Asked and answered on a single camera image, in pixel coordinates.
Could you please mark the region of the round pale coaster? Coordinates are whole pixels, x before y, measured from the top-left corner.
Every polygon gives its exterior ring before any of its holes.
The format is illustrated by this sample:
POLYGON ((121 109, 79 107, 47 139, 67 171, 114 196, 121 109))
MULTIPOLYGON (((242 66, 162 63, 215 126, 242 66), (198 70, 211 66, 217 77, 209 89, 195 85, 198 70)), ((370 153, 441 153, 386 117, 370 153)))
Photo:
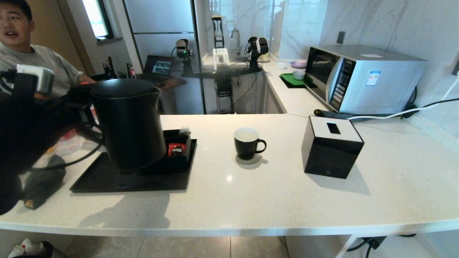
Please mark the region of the round pale coaster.
POLYGON ((236 152, 231 153, 231 158, 235 163, 242 165, 253 165, 262 160, 262 155, 255 154, 251 159, 241 159, 236 152))

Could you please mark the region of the black laptop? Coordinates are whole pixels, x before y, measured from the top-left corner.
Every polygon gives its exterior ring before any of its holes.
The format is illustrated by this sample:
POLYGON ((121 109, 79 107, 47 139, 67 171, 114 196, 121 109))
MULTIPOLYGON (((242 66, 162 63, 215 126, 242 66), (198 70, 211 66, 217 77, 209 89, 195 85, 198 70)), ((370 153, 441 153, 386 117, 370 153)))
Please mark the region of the black laptop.
POLYGON ((142 74, 137 74, 139 80, 149 80, 159 83, 170 77, 171 68, 174 59, 172 57, 163 57, 149 54, 146 59, 145 67, 142 74))

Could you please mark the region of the black rectangular serving tray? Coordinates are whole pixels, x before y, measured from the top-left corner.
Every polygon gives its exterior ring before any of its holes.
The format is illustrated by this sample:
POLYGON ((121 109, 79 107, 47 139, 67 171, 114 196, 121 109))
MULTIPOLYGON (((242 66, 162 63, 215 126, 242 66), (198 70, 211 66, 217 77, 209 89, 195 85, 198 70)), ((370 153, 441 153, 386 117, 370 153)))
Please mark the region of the black rectangular serving tray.
POLYGON ((186 190, 197 148, 197 139, 191 140, 189 161, 184 168, 158 165, 146 171, 130 173, 110 163, 108 154, 102 152, 70 187, 73 193, 106 193, 129 191, 186 190))

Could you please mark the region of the black compartment box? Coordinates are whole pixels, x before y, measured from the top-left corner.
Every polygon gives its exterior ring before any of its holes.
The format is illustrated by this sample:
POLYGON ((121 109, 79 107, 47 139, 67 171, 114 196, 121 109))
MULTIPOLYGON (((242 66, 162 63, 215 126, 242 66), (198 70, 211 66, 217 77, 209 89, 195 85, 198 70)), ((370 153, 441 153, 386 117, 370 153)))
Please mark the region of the black compartment box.
POLYGON ((156 163, 139 171, 140 174, 166 174, 166 173, 181 173, 189 168, 194 151, 193 139, 188 128, 165 130, 164 139, 166 143, 166 153, 156 163), (169 143, 186 143, 186 152, 183 156, 168 156, 169 143))

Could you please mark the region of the black upright bracket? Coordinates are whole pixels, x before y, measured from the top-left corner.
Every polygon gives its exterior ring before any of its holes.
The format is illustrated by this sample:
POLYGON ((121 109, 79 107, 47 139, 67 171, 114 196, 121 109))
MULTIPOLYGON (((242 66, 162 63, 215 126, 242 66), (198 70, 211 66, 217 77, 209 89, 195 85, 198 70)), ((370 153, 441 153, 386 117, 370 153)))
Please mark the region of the black upright bracket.
POLYGON ((215 49, 225 48, 222 17, 214 15, 211 20, 213 25, 214 47, 215 49))

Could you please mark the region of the dark grey cloth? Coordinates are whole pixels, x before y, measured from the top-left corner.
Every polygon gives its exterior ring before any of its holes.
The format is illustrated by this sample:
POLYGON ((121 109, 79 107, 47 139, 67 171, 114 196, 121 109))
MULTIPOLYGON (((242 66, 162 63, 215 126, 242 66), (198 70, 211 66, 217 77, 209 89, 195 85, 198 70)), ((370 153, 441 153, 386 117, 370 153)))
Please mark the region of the dark grey cloth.
POLYGON ((32 210, 42 206, 62 186, 66 173, 64 168, 31 172, 23 188, 24 206, 32 210))

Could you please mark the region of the black power strip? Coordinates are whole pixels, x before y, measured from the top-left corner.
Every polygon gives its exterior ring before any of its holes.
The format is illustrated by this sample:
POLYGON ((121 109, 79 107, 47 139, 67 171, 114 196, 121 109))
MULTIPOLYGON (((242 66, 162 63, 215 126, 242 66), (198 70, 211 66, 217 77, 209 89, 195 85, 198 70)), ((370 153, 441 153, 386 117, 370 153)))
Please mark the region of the black power strip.
POLYGON ((338 113, 334 111, 320 110, 320 109, 314 110, 313 114, 315 116, 321 116, 321 117, 331 118, 331 119, 349 119, 354 116, 376 116, 376 117, 389 116, 389 114, 355 115, 355 114, 338 113))

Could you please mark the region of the black electric kettle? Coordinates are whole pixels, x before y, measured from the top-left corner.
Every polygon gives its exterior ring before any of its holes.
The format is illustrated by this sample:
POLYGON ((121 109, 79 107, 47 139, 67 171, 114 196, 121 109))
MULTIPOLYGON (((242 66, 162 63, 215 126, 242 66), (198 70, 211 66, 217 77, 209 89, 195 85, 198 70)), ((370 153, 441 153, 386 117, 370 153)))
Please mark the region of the black electric kettle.
POLYGON ((166 144, 158 104, 161 90, 149 80, 118 79, 72 87, 72 101, 92 104, 111 163, 138 170, 159 161, 166 144))

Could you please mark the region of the man in grey t-shirt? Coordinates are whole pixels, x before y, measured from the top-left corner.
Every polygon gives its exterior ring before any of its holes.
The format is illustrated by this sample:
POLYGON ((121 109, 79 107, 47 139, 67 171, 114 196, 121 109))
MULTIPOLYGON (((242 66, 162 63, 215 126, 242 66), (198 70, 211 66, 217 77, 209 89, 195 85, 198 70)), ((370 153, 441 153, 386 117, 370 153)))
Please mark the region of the man in grey t-shirt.
POLYGON ((72 86, 96 83, 52 49, 31 44, 34 29, 32 12, 26 0, 0 0, 0 71, 16 69, 17 65, 53 70, 52 93, 36 94, 41 98, 58 98, 72 86))

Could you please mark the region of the red snack packet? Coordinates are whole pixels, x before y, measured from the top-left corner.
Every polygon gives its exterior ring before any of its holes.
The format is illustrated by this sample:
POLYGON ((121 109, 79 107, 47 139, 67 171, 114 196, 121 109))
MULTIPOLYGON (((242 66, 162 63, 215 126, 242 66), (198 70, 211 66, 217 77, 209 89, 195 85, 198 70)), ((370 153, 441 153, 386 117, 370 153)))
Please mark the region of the red snack packet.
POLYGON ((168 156, 183 156, 186 152, 186 143, 169 143, 168 156))

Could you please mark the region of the silver microwave oven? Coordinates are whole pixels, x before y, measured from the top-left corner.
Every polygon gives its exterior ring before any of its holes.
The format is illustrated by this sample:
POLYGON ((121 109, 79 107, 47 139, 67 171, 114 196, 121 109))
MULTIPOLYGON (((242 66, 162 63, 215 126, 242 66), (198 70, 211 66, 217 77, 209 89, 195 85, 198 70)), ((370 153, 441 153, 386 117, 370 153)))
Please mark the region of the silver microwave oven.
POLYGON ((353 115, 403 111, 427 61, 364 45, 310 47, 306 88, 329 109, 353 115))

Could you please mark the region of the green tray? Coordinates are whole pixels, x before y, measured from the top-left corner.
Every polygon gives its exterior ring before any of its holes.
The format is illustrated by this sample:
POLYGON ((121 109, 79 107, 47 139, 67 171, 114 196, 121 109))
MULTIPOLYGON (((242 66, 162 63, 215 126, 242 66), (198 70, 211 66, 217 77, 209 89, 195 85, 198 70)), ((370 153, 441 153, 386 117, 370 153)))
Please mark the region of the green tray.
POLYGON ((314 86, 313 79, 305 74, 305 78, 302 81, 294 80, 292 73, 284 73, 280 75, 280 79, 284 82, 287 88, 290 89, 303 89, 306 86, 314 86))

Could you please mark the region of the bin with white rubbish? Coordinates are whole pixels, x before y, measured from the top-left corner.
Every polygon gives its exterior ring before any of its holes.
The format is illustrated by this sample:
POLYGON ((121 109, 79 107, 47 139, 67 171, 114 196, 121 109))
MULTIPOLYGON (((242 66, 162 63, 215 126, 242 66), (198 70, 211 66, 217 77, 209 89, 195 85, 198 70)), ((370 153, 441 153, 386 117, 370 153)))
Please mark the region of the bin with white rubbish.
POLYGON ((25 239, 16 245, 7 258, 52 258, 53 246, 47 241, 32 242, 25 239))

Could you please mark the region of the chrome faucet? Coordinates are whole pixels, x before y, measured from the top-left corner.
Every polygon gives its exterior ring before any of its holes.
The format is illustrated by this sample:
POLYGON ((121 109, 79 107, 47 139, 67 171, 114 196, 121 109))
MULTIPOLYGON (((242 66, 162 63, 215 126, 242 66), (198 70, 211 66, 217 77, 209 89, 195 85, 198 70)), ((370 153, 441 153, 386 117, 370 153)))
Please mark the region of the chrome faucet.
POLYGON ((231 31, 231 39, 236 39, 236 55, 241 55, 241 43, 240 43, 240 32, 238 29, 234 28, 231 31))

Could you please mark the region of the dark framed window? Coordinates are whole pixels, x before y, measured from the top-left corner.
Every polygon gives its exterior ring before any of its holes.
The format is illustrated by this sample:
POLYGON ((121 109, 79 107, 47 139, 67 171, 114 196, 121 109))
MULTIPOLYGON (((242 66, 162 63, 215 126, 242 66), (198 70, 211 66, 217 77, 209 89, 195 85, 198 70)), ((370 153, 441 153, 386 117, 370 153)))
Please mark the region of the dark framed window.
POLYGON ((104 0, 82 0, 91 28, 98 42, 114 39, 104 0))

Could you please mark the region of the black tissue box white lid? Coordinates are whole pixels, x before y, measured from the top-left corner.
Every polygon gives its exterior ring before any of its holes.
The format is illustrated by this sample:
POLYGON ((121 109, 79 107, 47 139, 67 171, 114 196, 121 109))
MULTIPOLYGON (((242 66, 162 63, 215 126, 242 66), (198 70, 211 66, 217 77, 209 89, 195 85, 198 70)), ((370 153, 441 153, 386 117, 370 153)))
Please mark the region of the black tissue box white lid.
POLYGON ((350 120, 309 116, 301 146, 304 172, 346 179, 364 144, 350 120))

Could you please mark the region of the brown wooden desk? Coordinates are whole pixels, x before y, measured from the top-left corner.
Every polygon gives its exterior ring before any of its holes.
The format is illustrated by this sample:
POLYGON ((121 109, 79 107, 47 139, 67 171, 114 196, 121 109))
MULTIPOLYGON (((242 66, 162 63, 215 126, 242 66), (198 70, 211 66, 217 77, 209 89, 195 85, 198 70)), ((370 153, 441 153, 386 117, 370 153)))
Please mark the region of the brown wooden desk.
POLYGON ((181 78, 166 78, 156 84, 160 90, 169 90, 175 87, 179 87, 187 84, 187 82, 181 78))

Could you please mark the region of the black white robot joint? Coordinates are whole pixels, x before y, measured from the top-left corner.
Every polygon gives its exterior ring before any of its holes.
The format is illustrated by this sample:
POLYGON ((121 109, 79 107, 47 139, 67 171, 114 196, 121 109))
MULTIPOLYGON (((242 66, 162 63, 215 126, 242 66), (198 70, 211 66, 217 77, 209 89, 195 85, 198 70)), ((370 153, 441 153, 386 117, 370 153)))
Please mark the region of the black white robot joint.
POLYGON ((269 52, 269 46, 266 38, 264 37, 250 37, 248 39, 248 47, 247 47, 247 54, 248 54, 248 61, 249 61, 249 68, 251 70, 256 70, 259 68, 258 59, 263 54, 267 54, 269 52))

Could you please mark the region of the black mug white inside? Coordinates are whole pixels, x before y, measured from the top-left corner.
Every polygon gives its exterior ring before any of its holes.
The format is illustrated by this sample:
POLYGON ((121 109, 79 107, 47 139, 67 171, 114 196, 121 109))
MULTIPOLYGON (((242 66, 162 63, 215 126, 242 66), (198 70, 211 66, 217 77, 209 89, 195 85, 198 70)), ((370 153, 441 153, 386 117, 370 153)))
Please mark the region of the black mug white inside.
POLYGON ((259 132, 250 127, 237 129, 234 133, 234 143, 237 157, 241 160, 251 160, 267 148, 267 142, 260 139, 259 132))

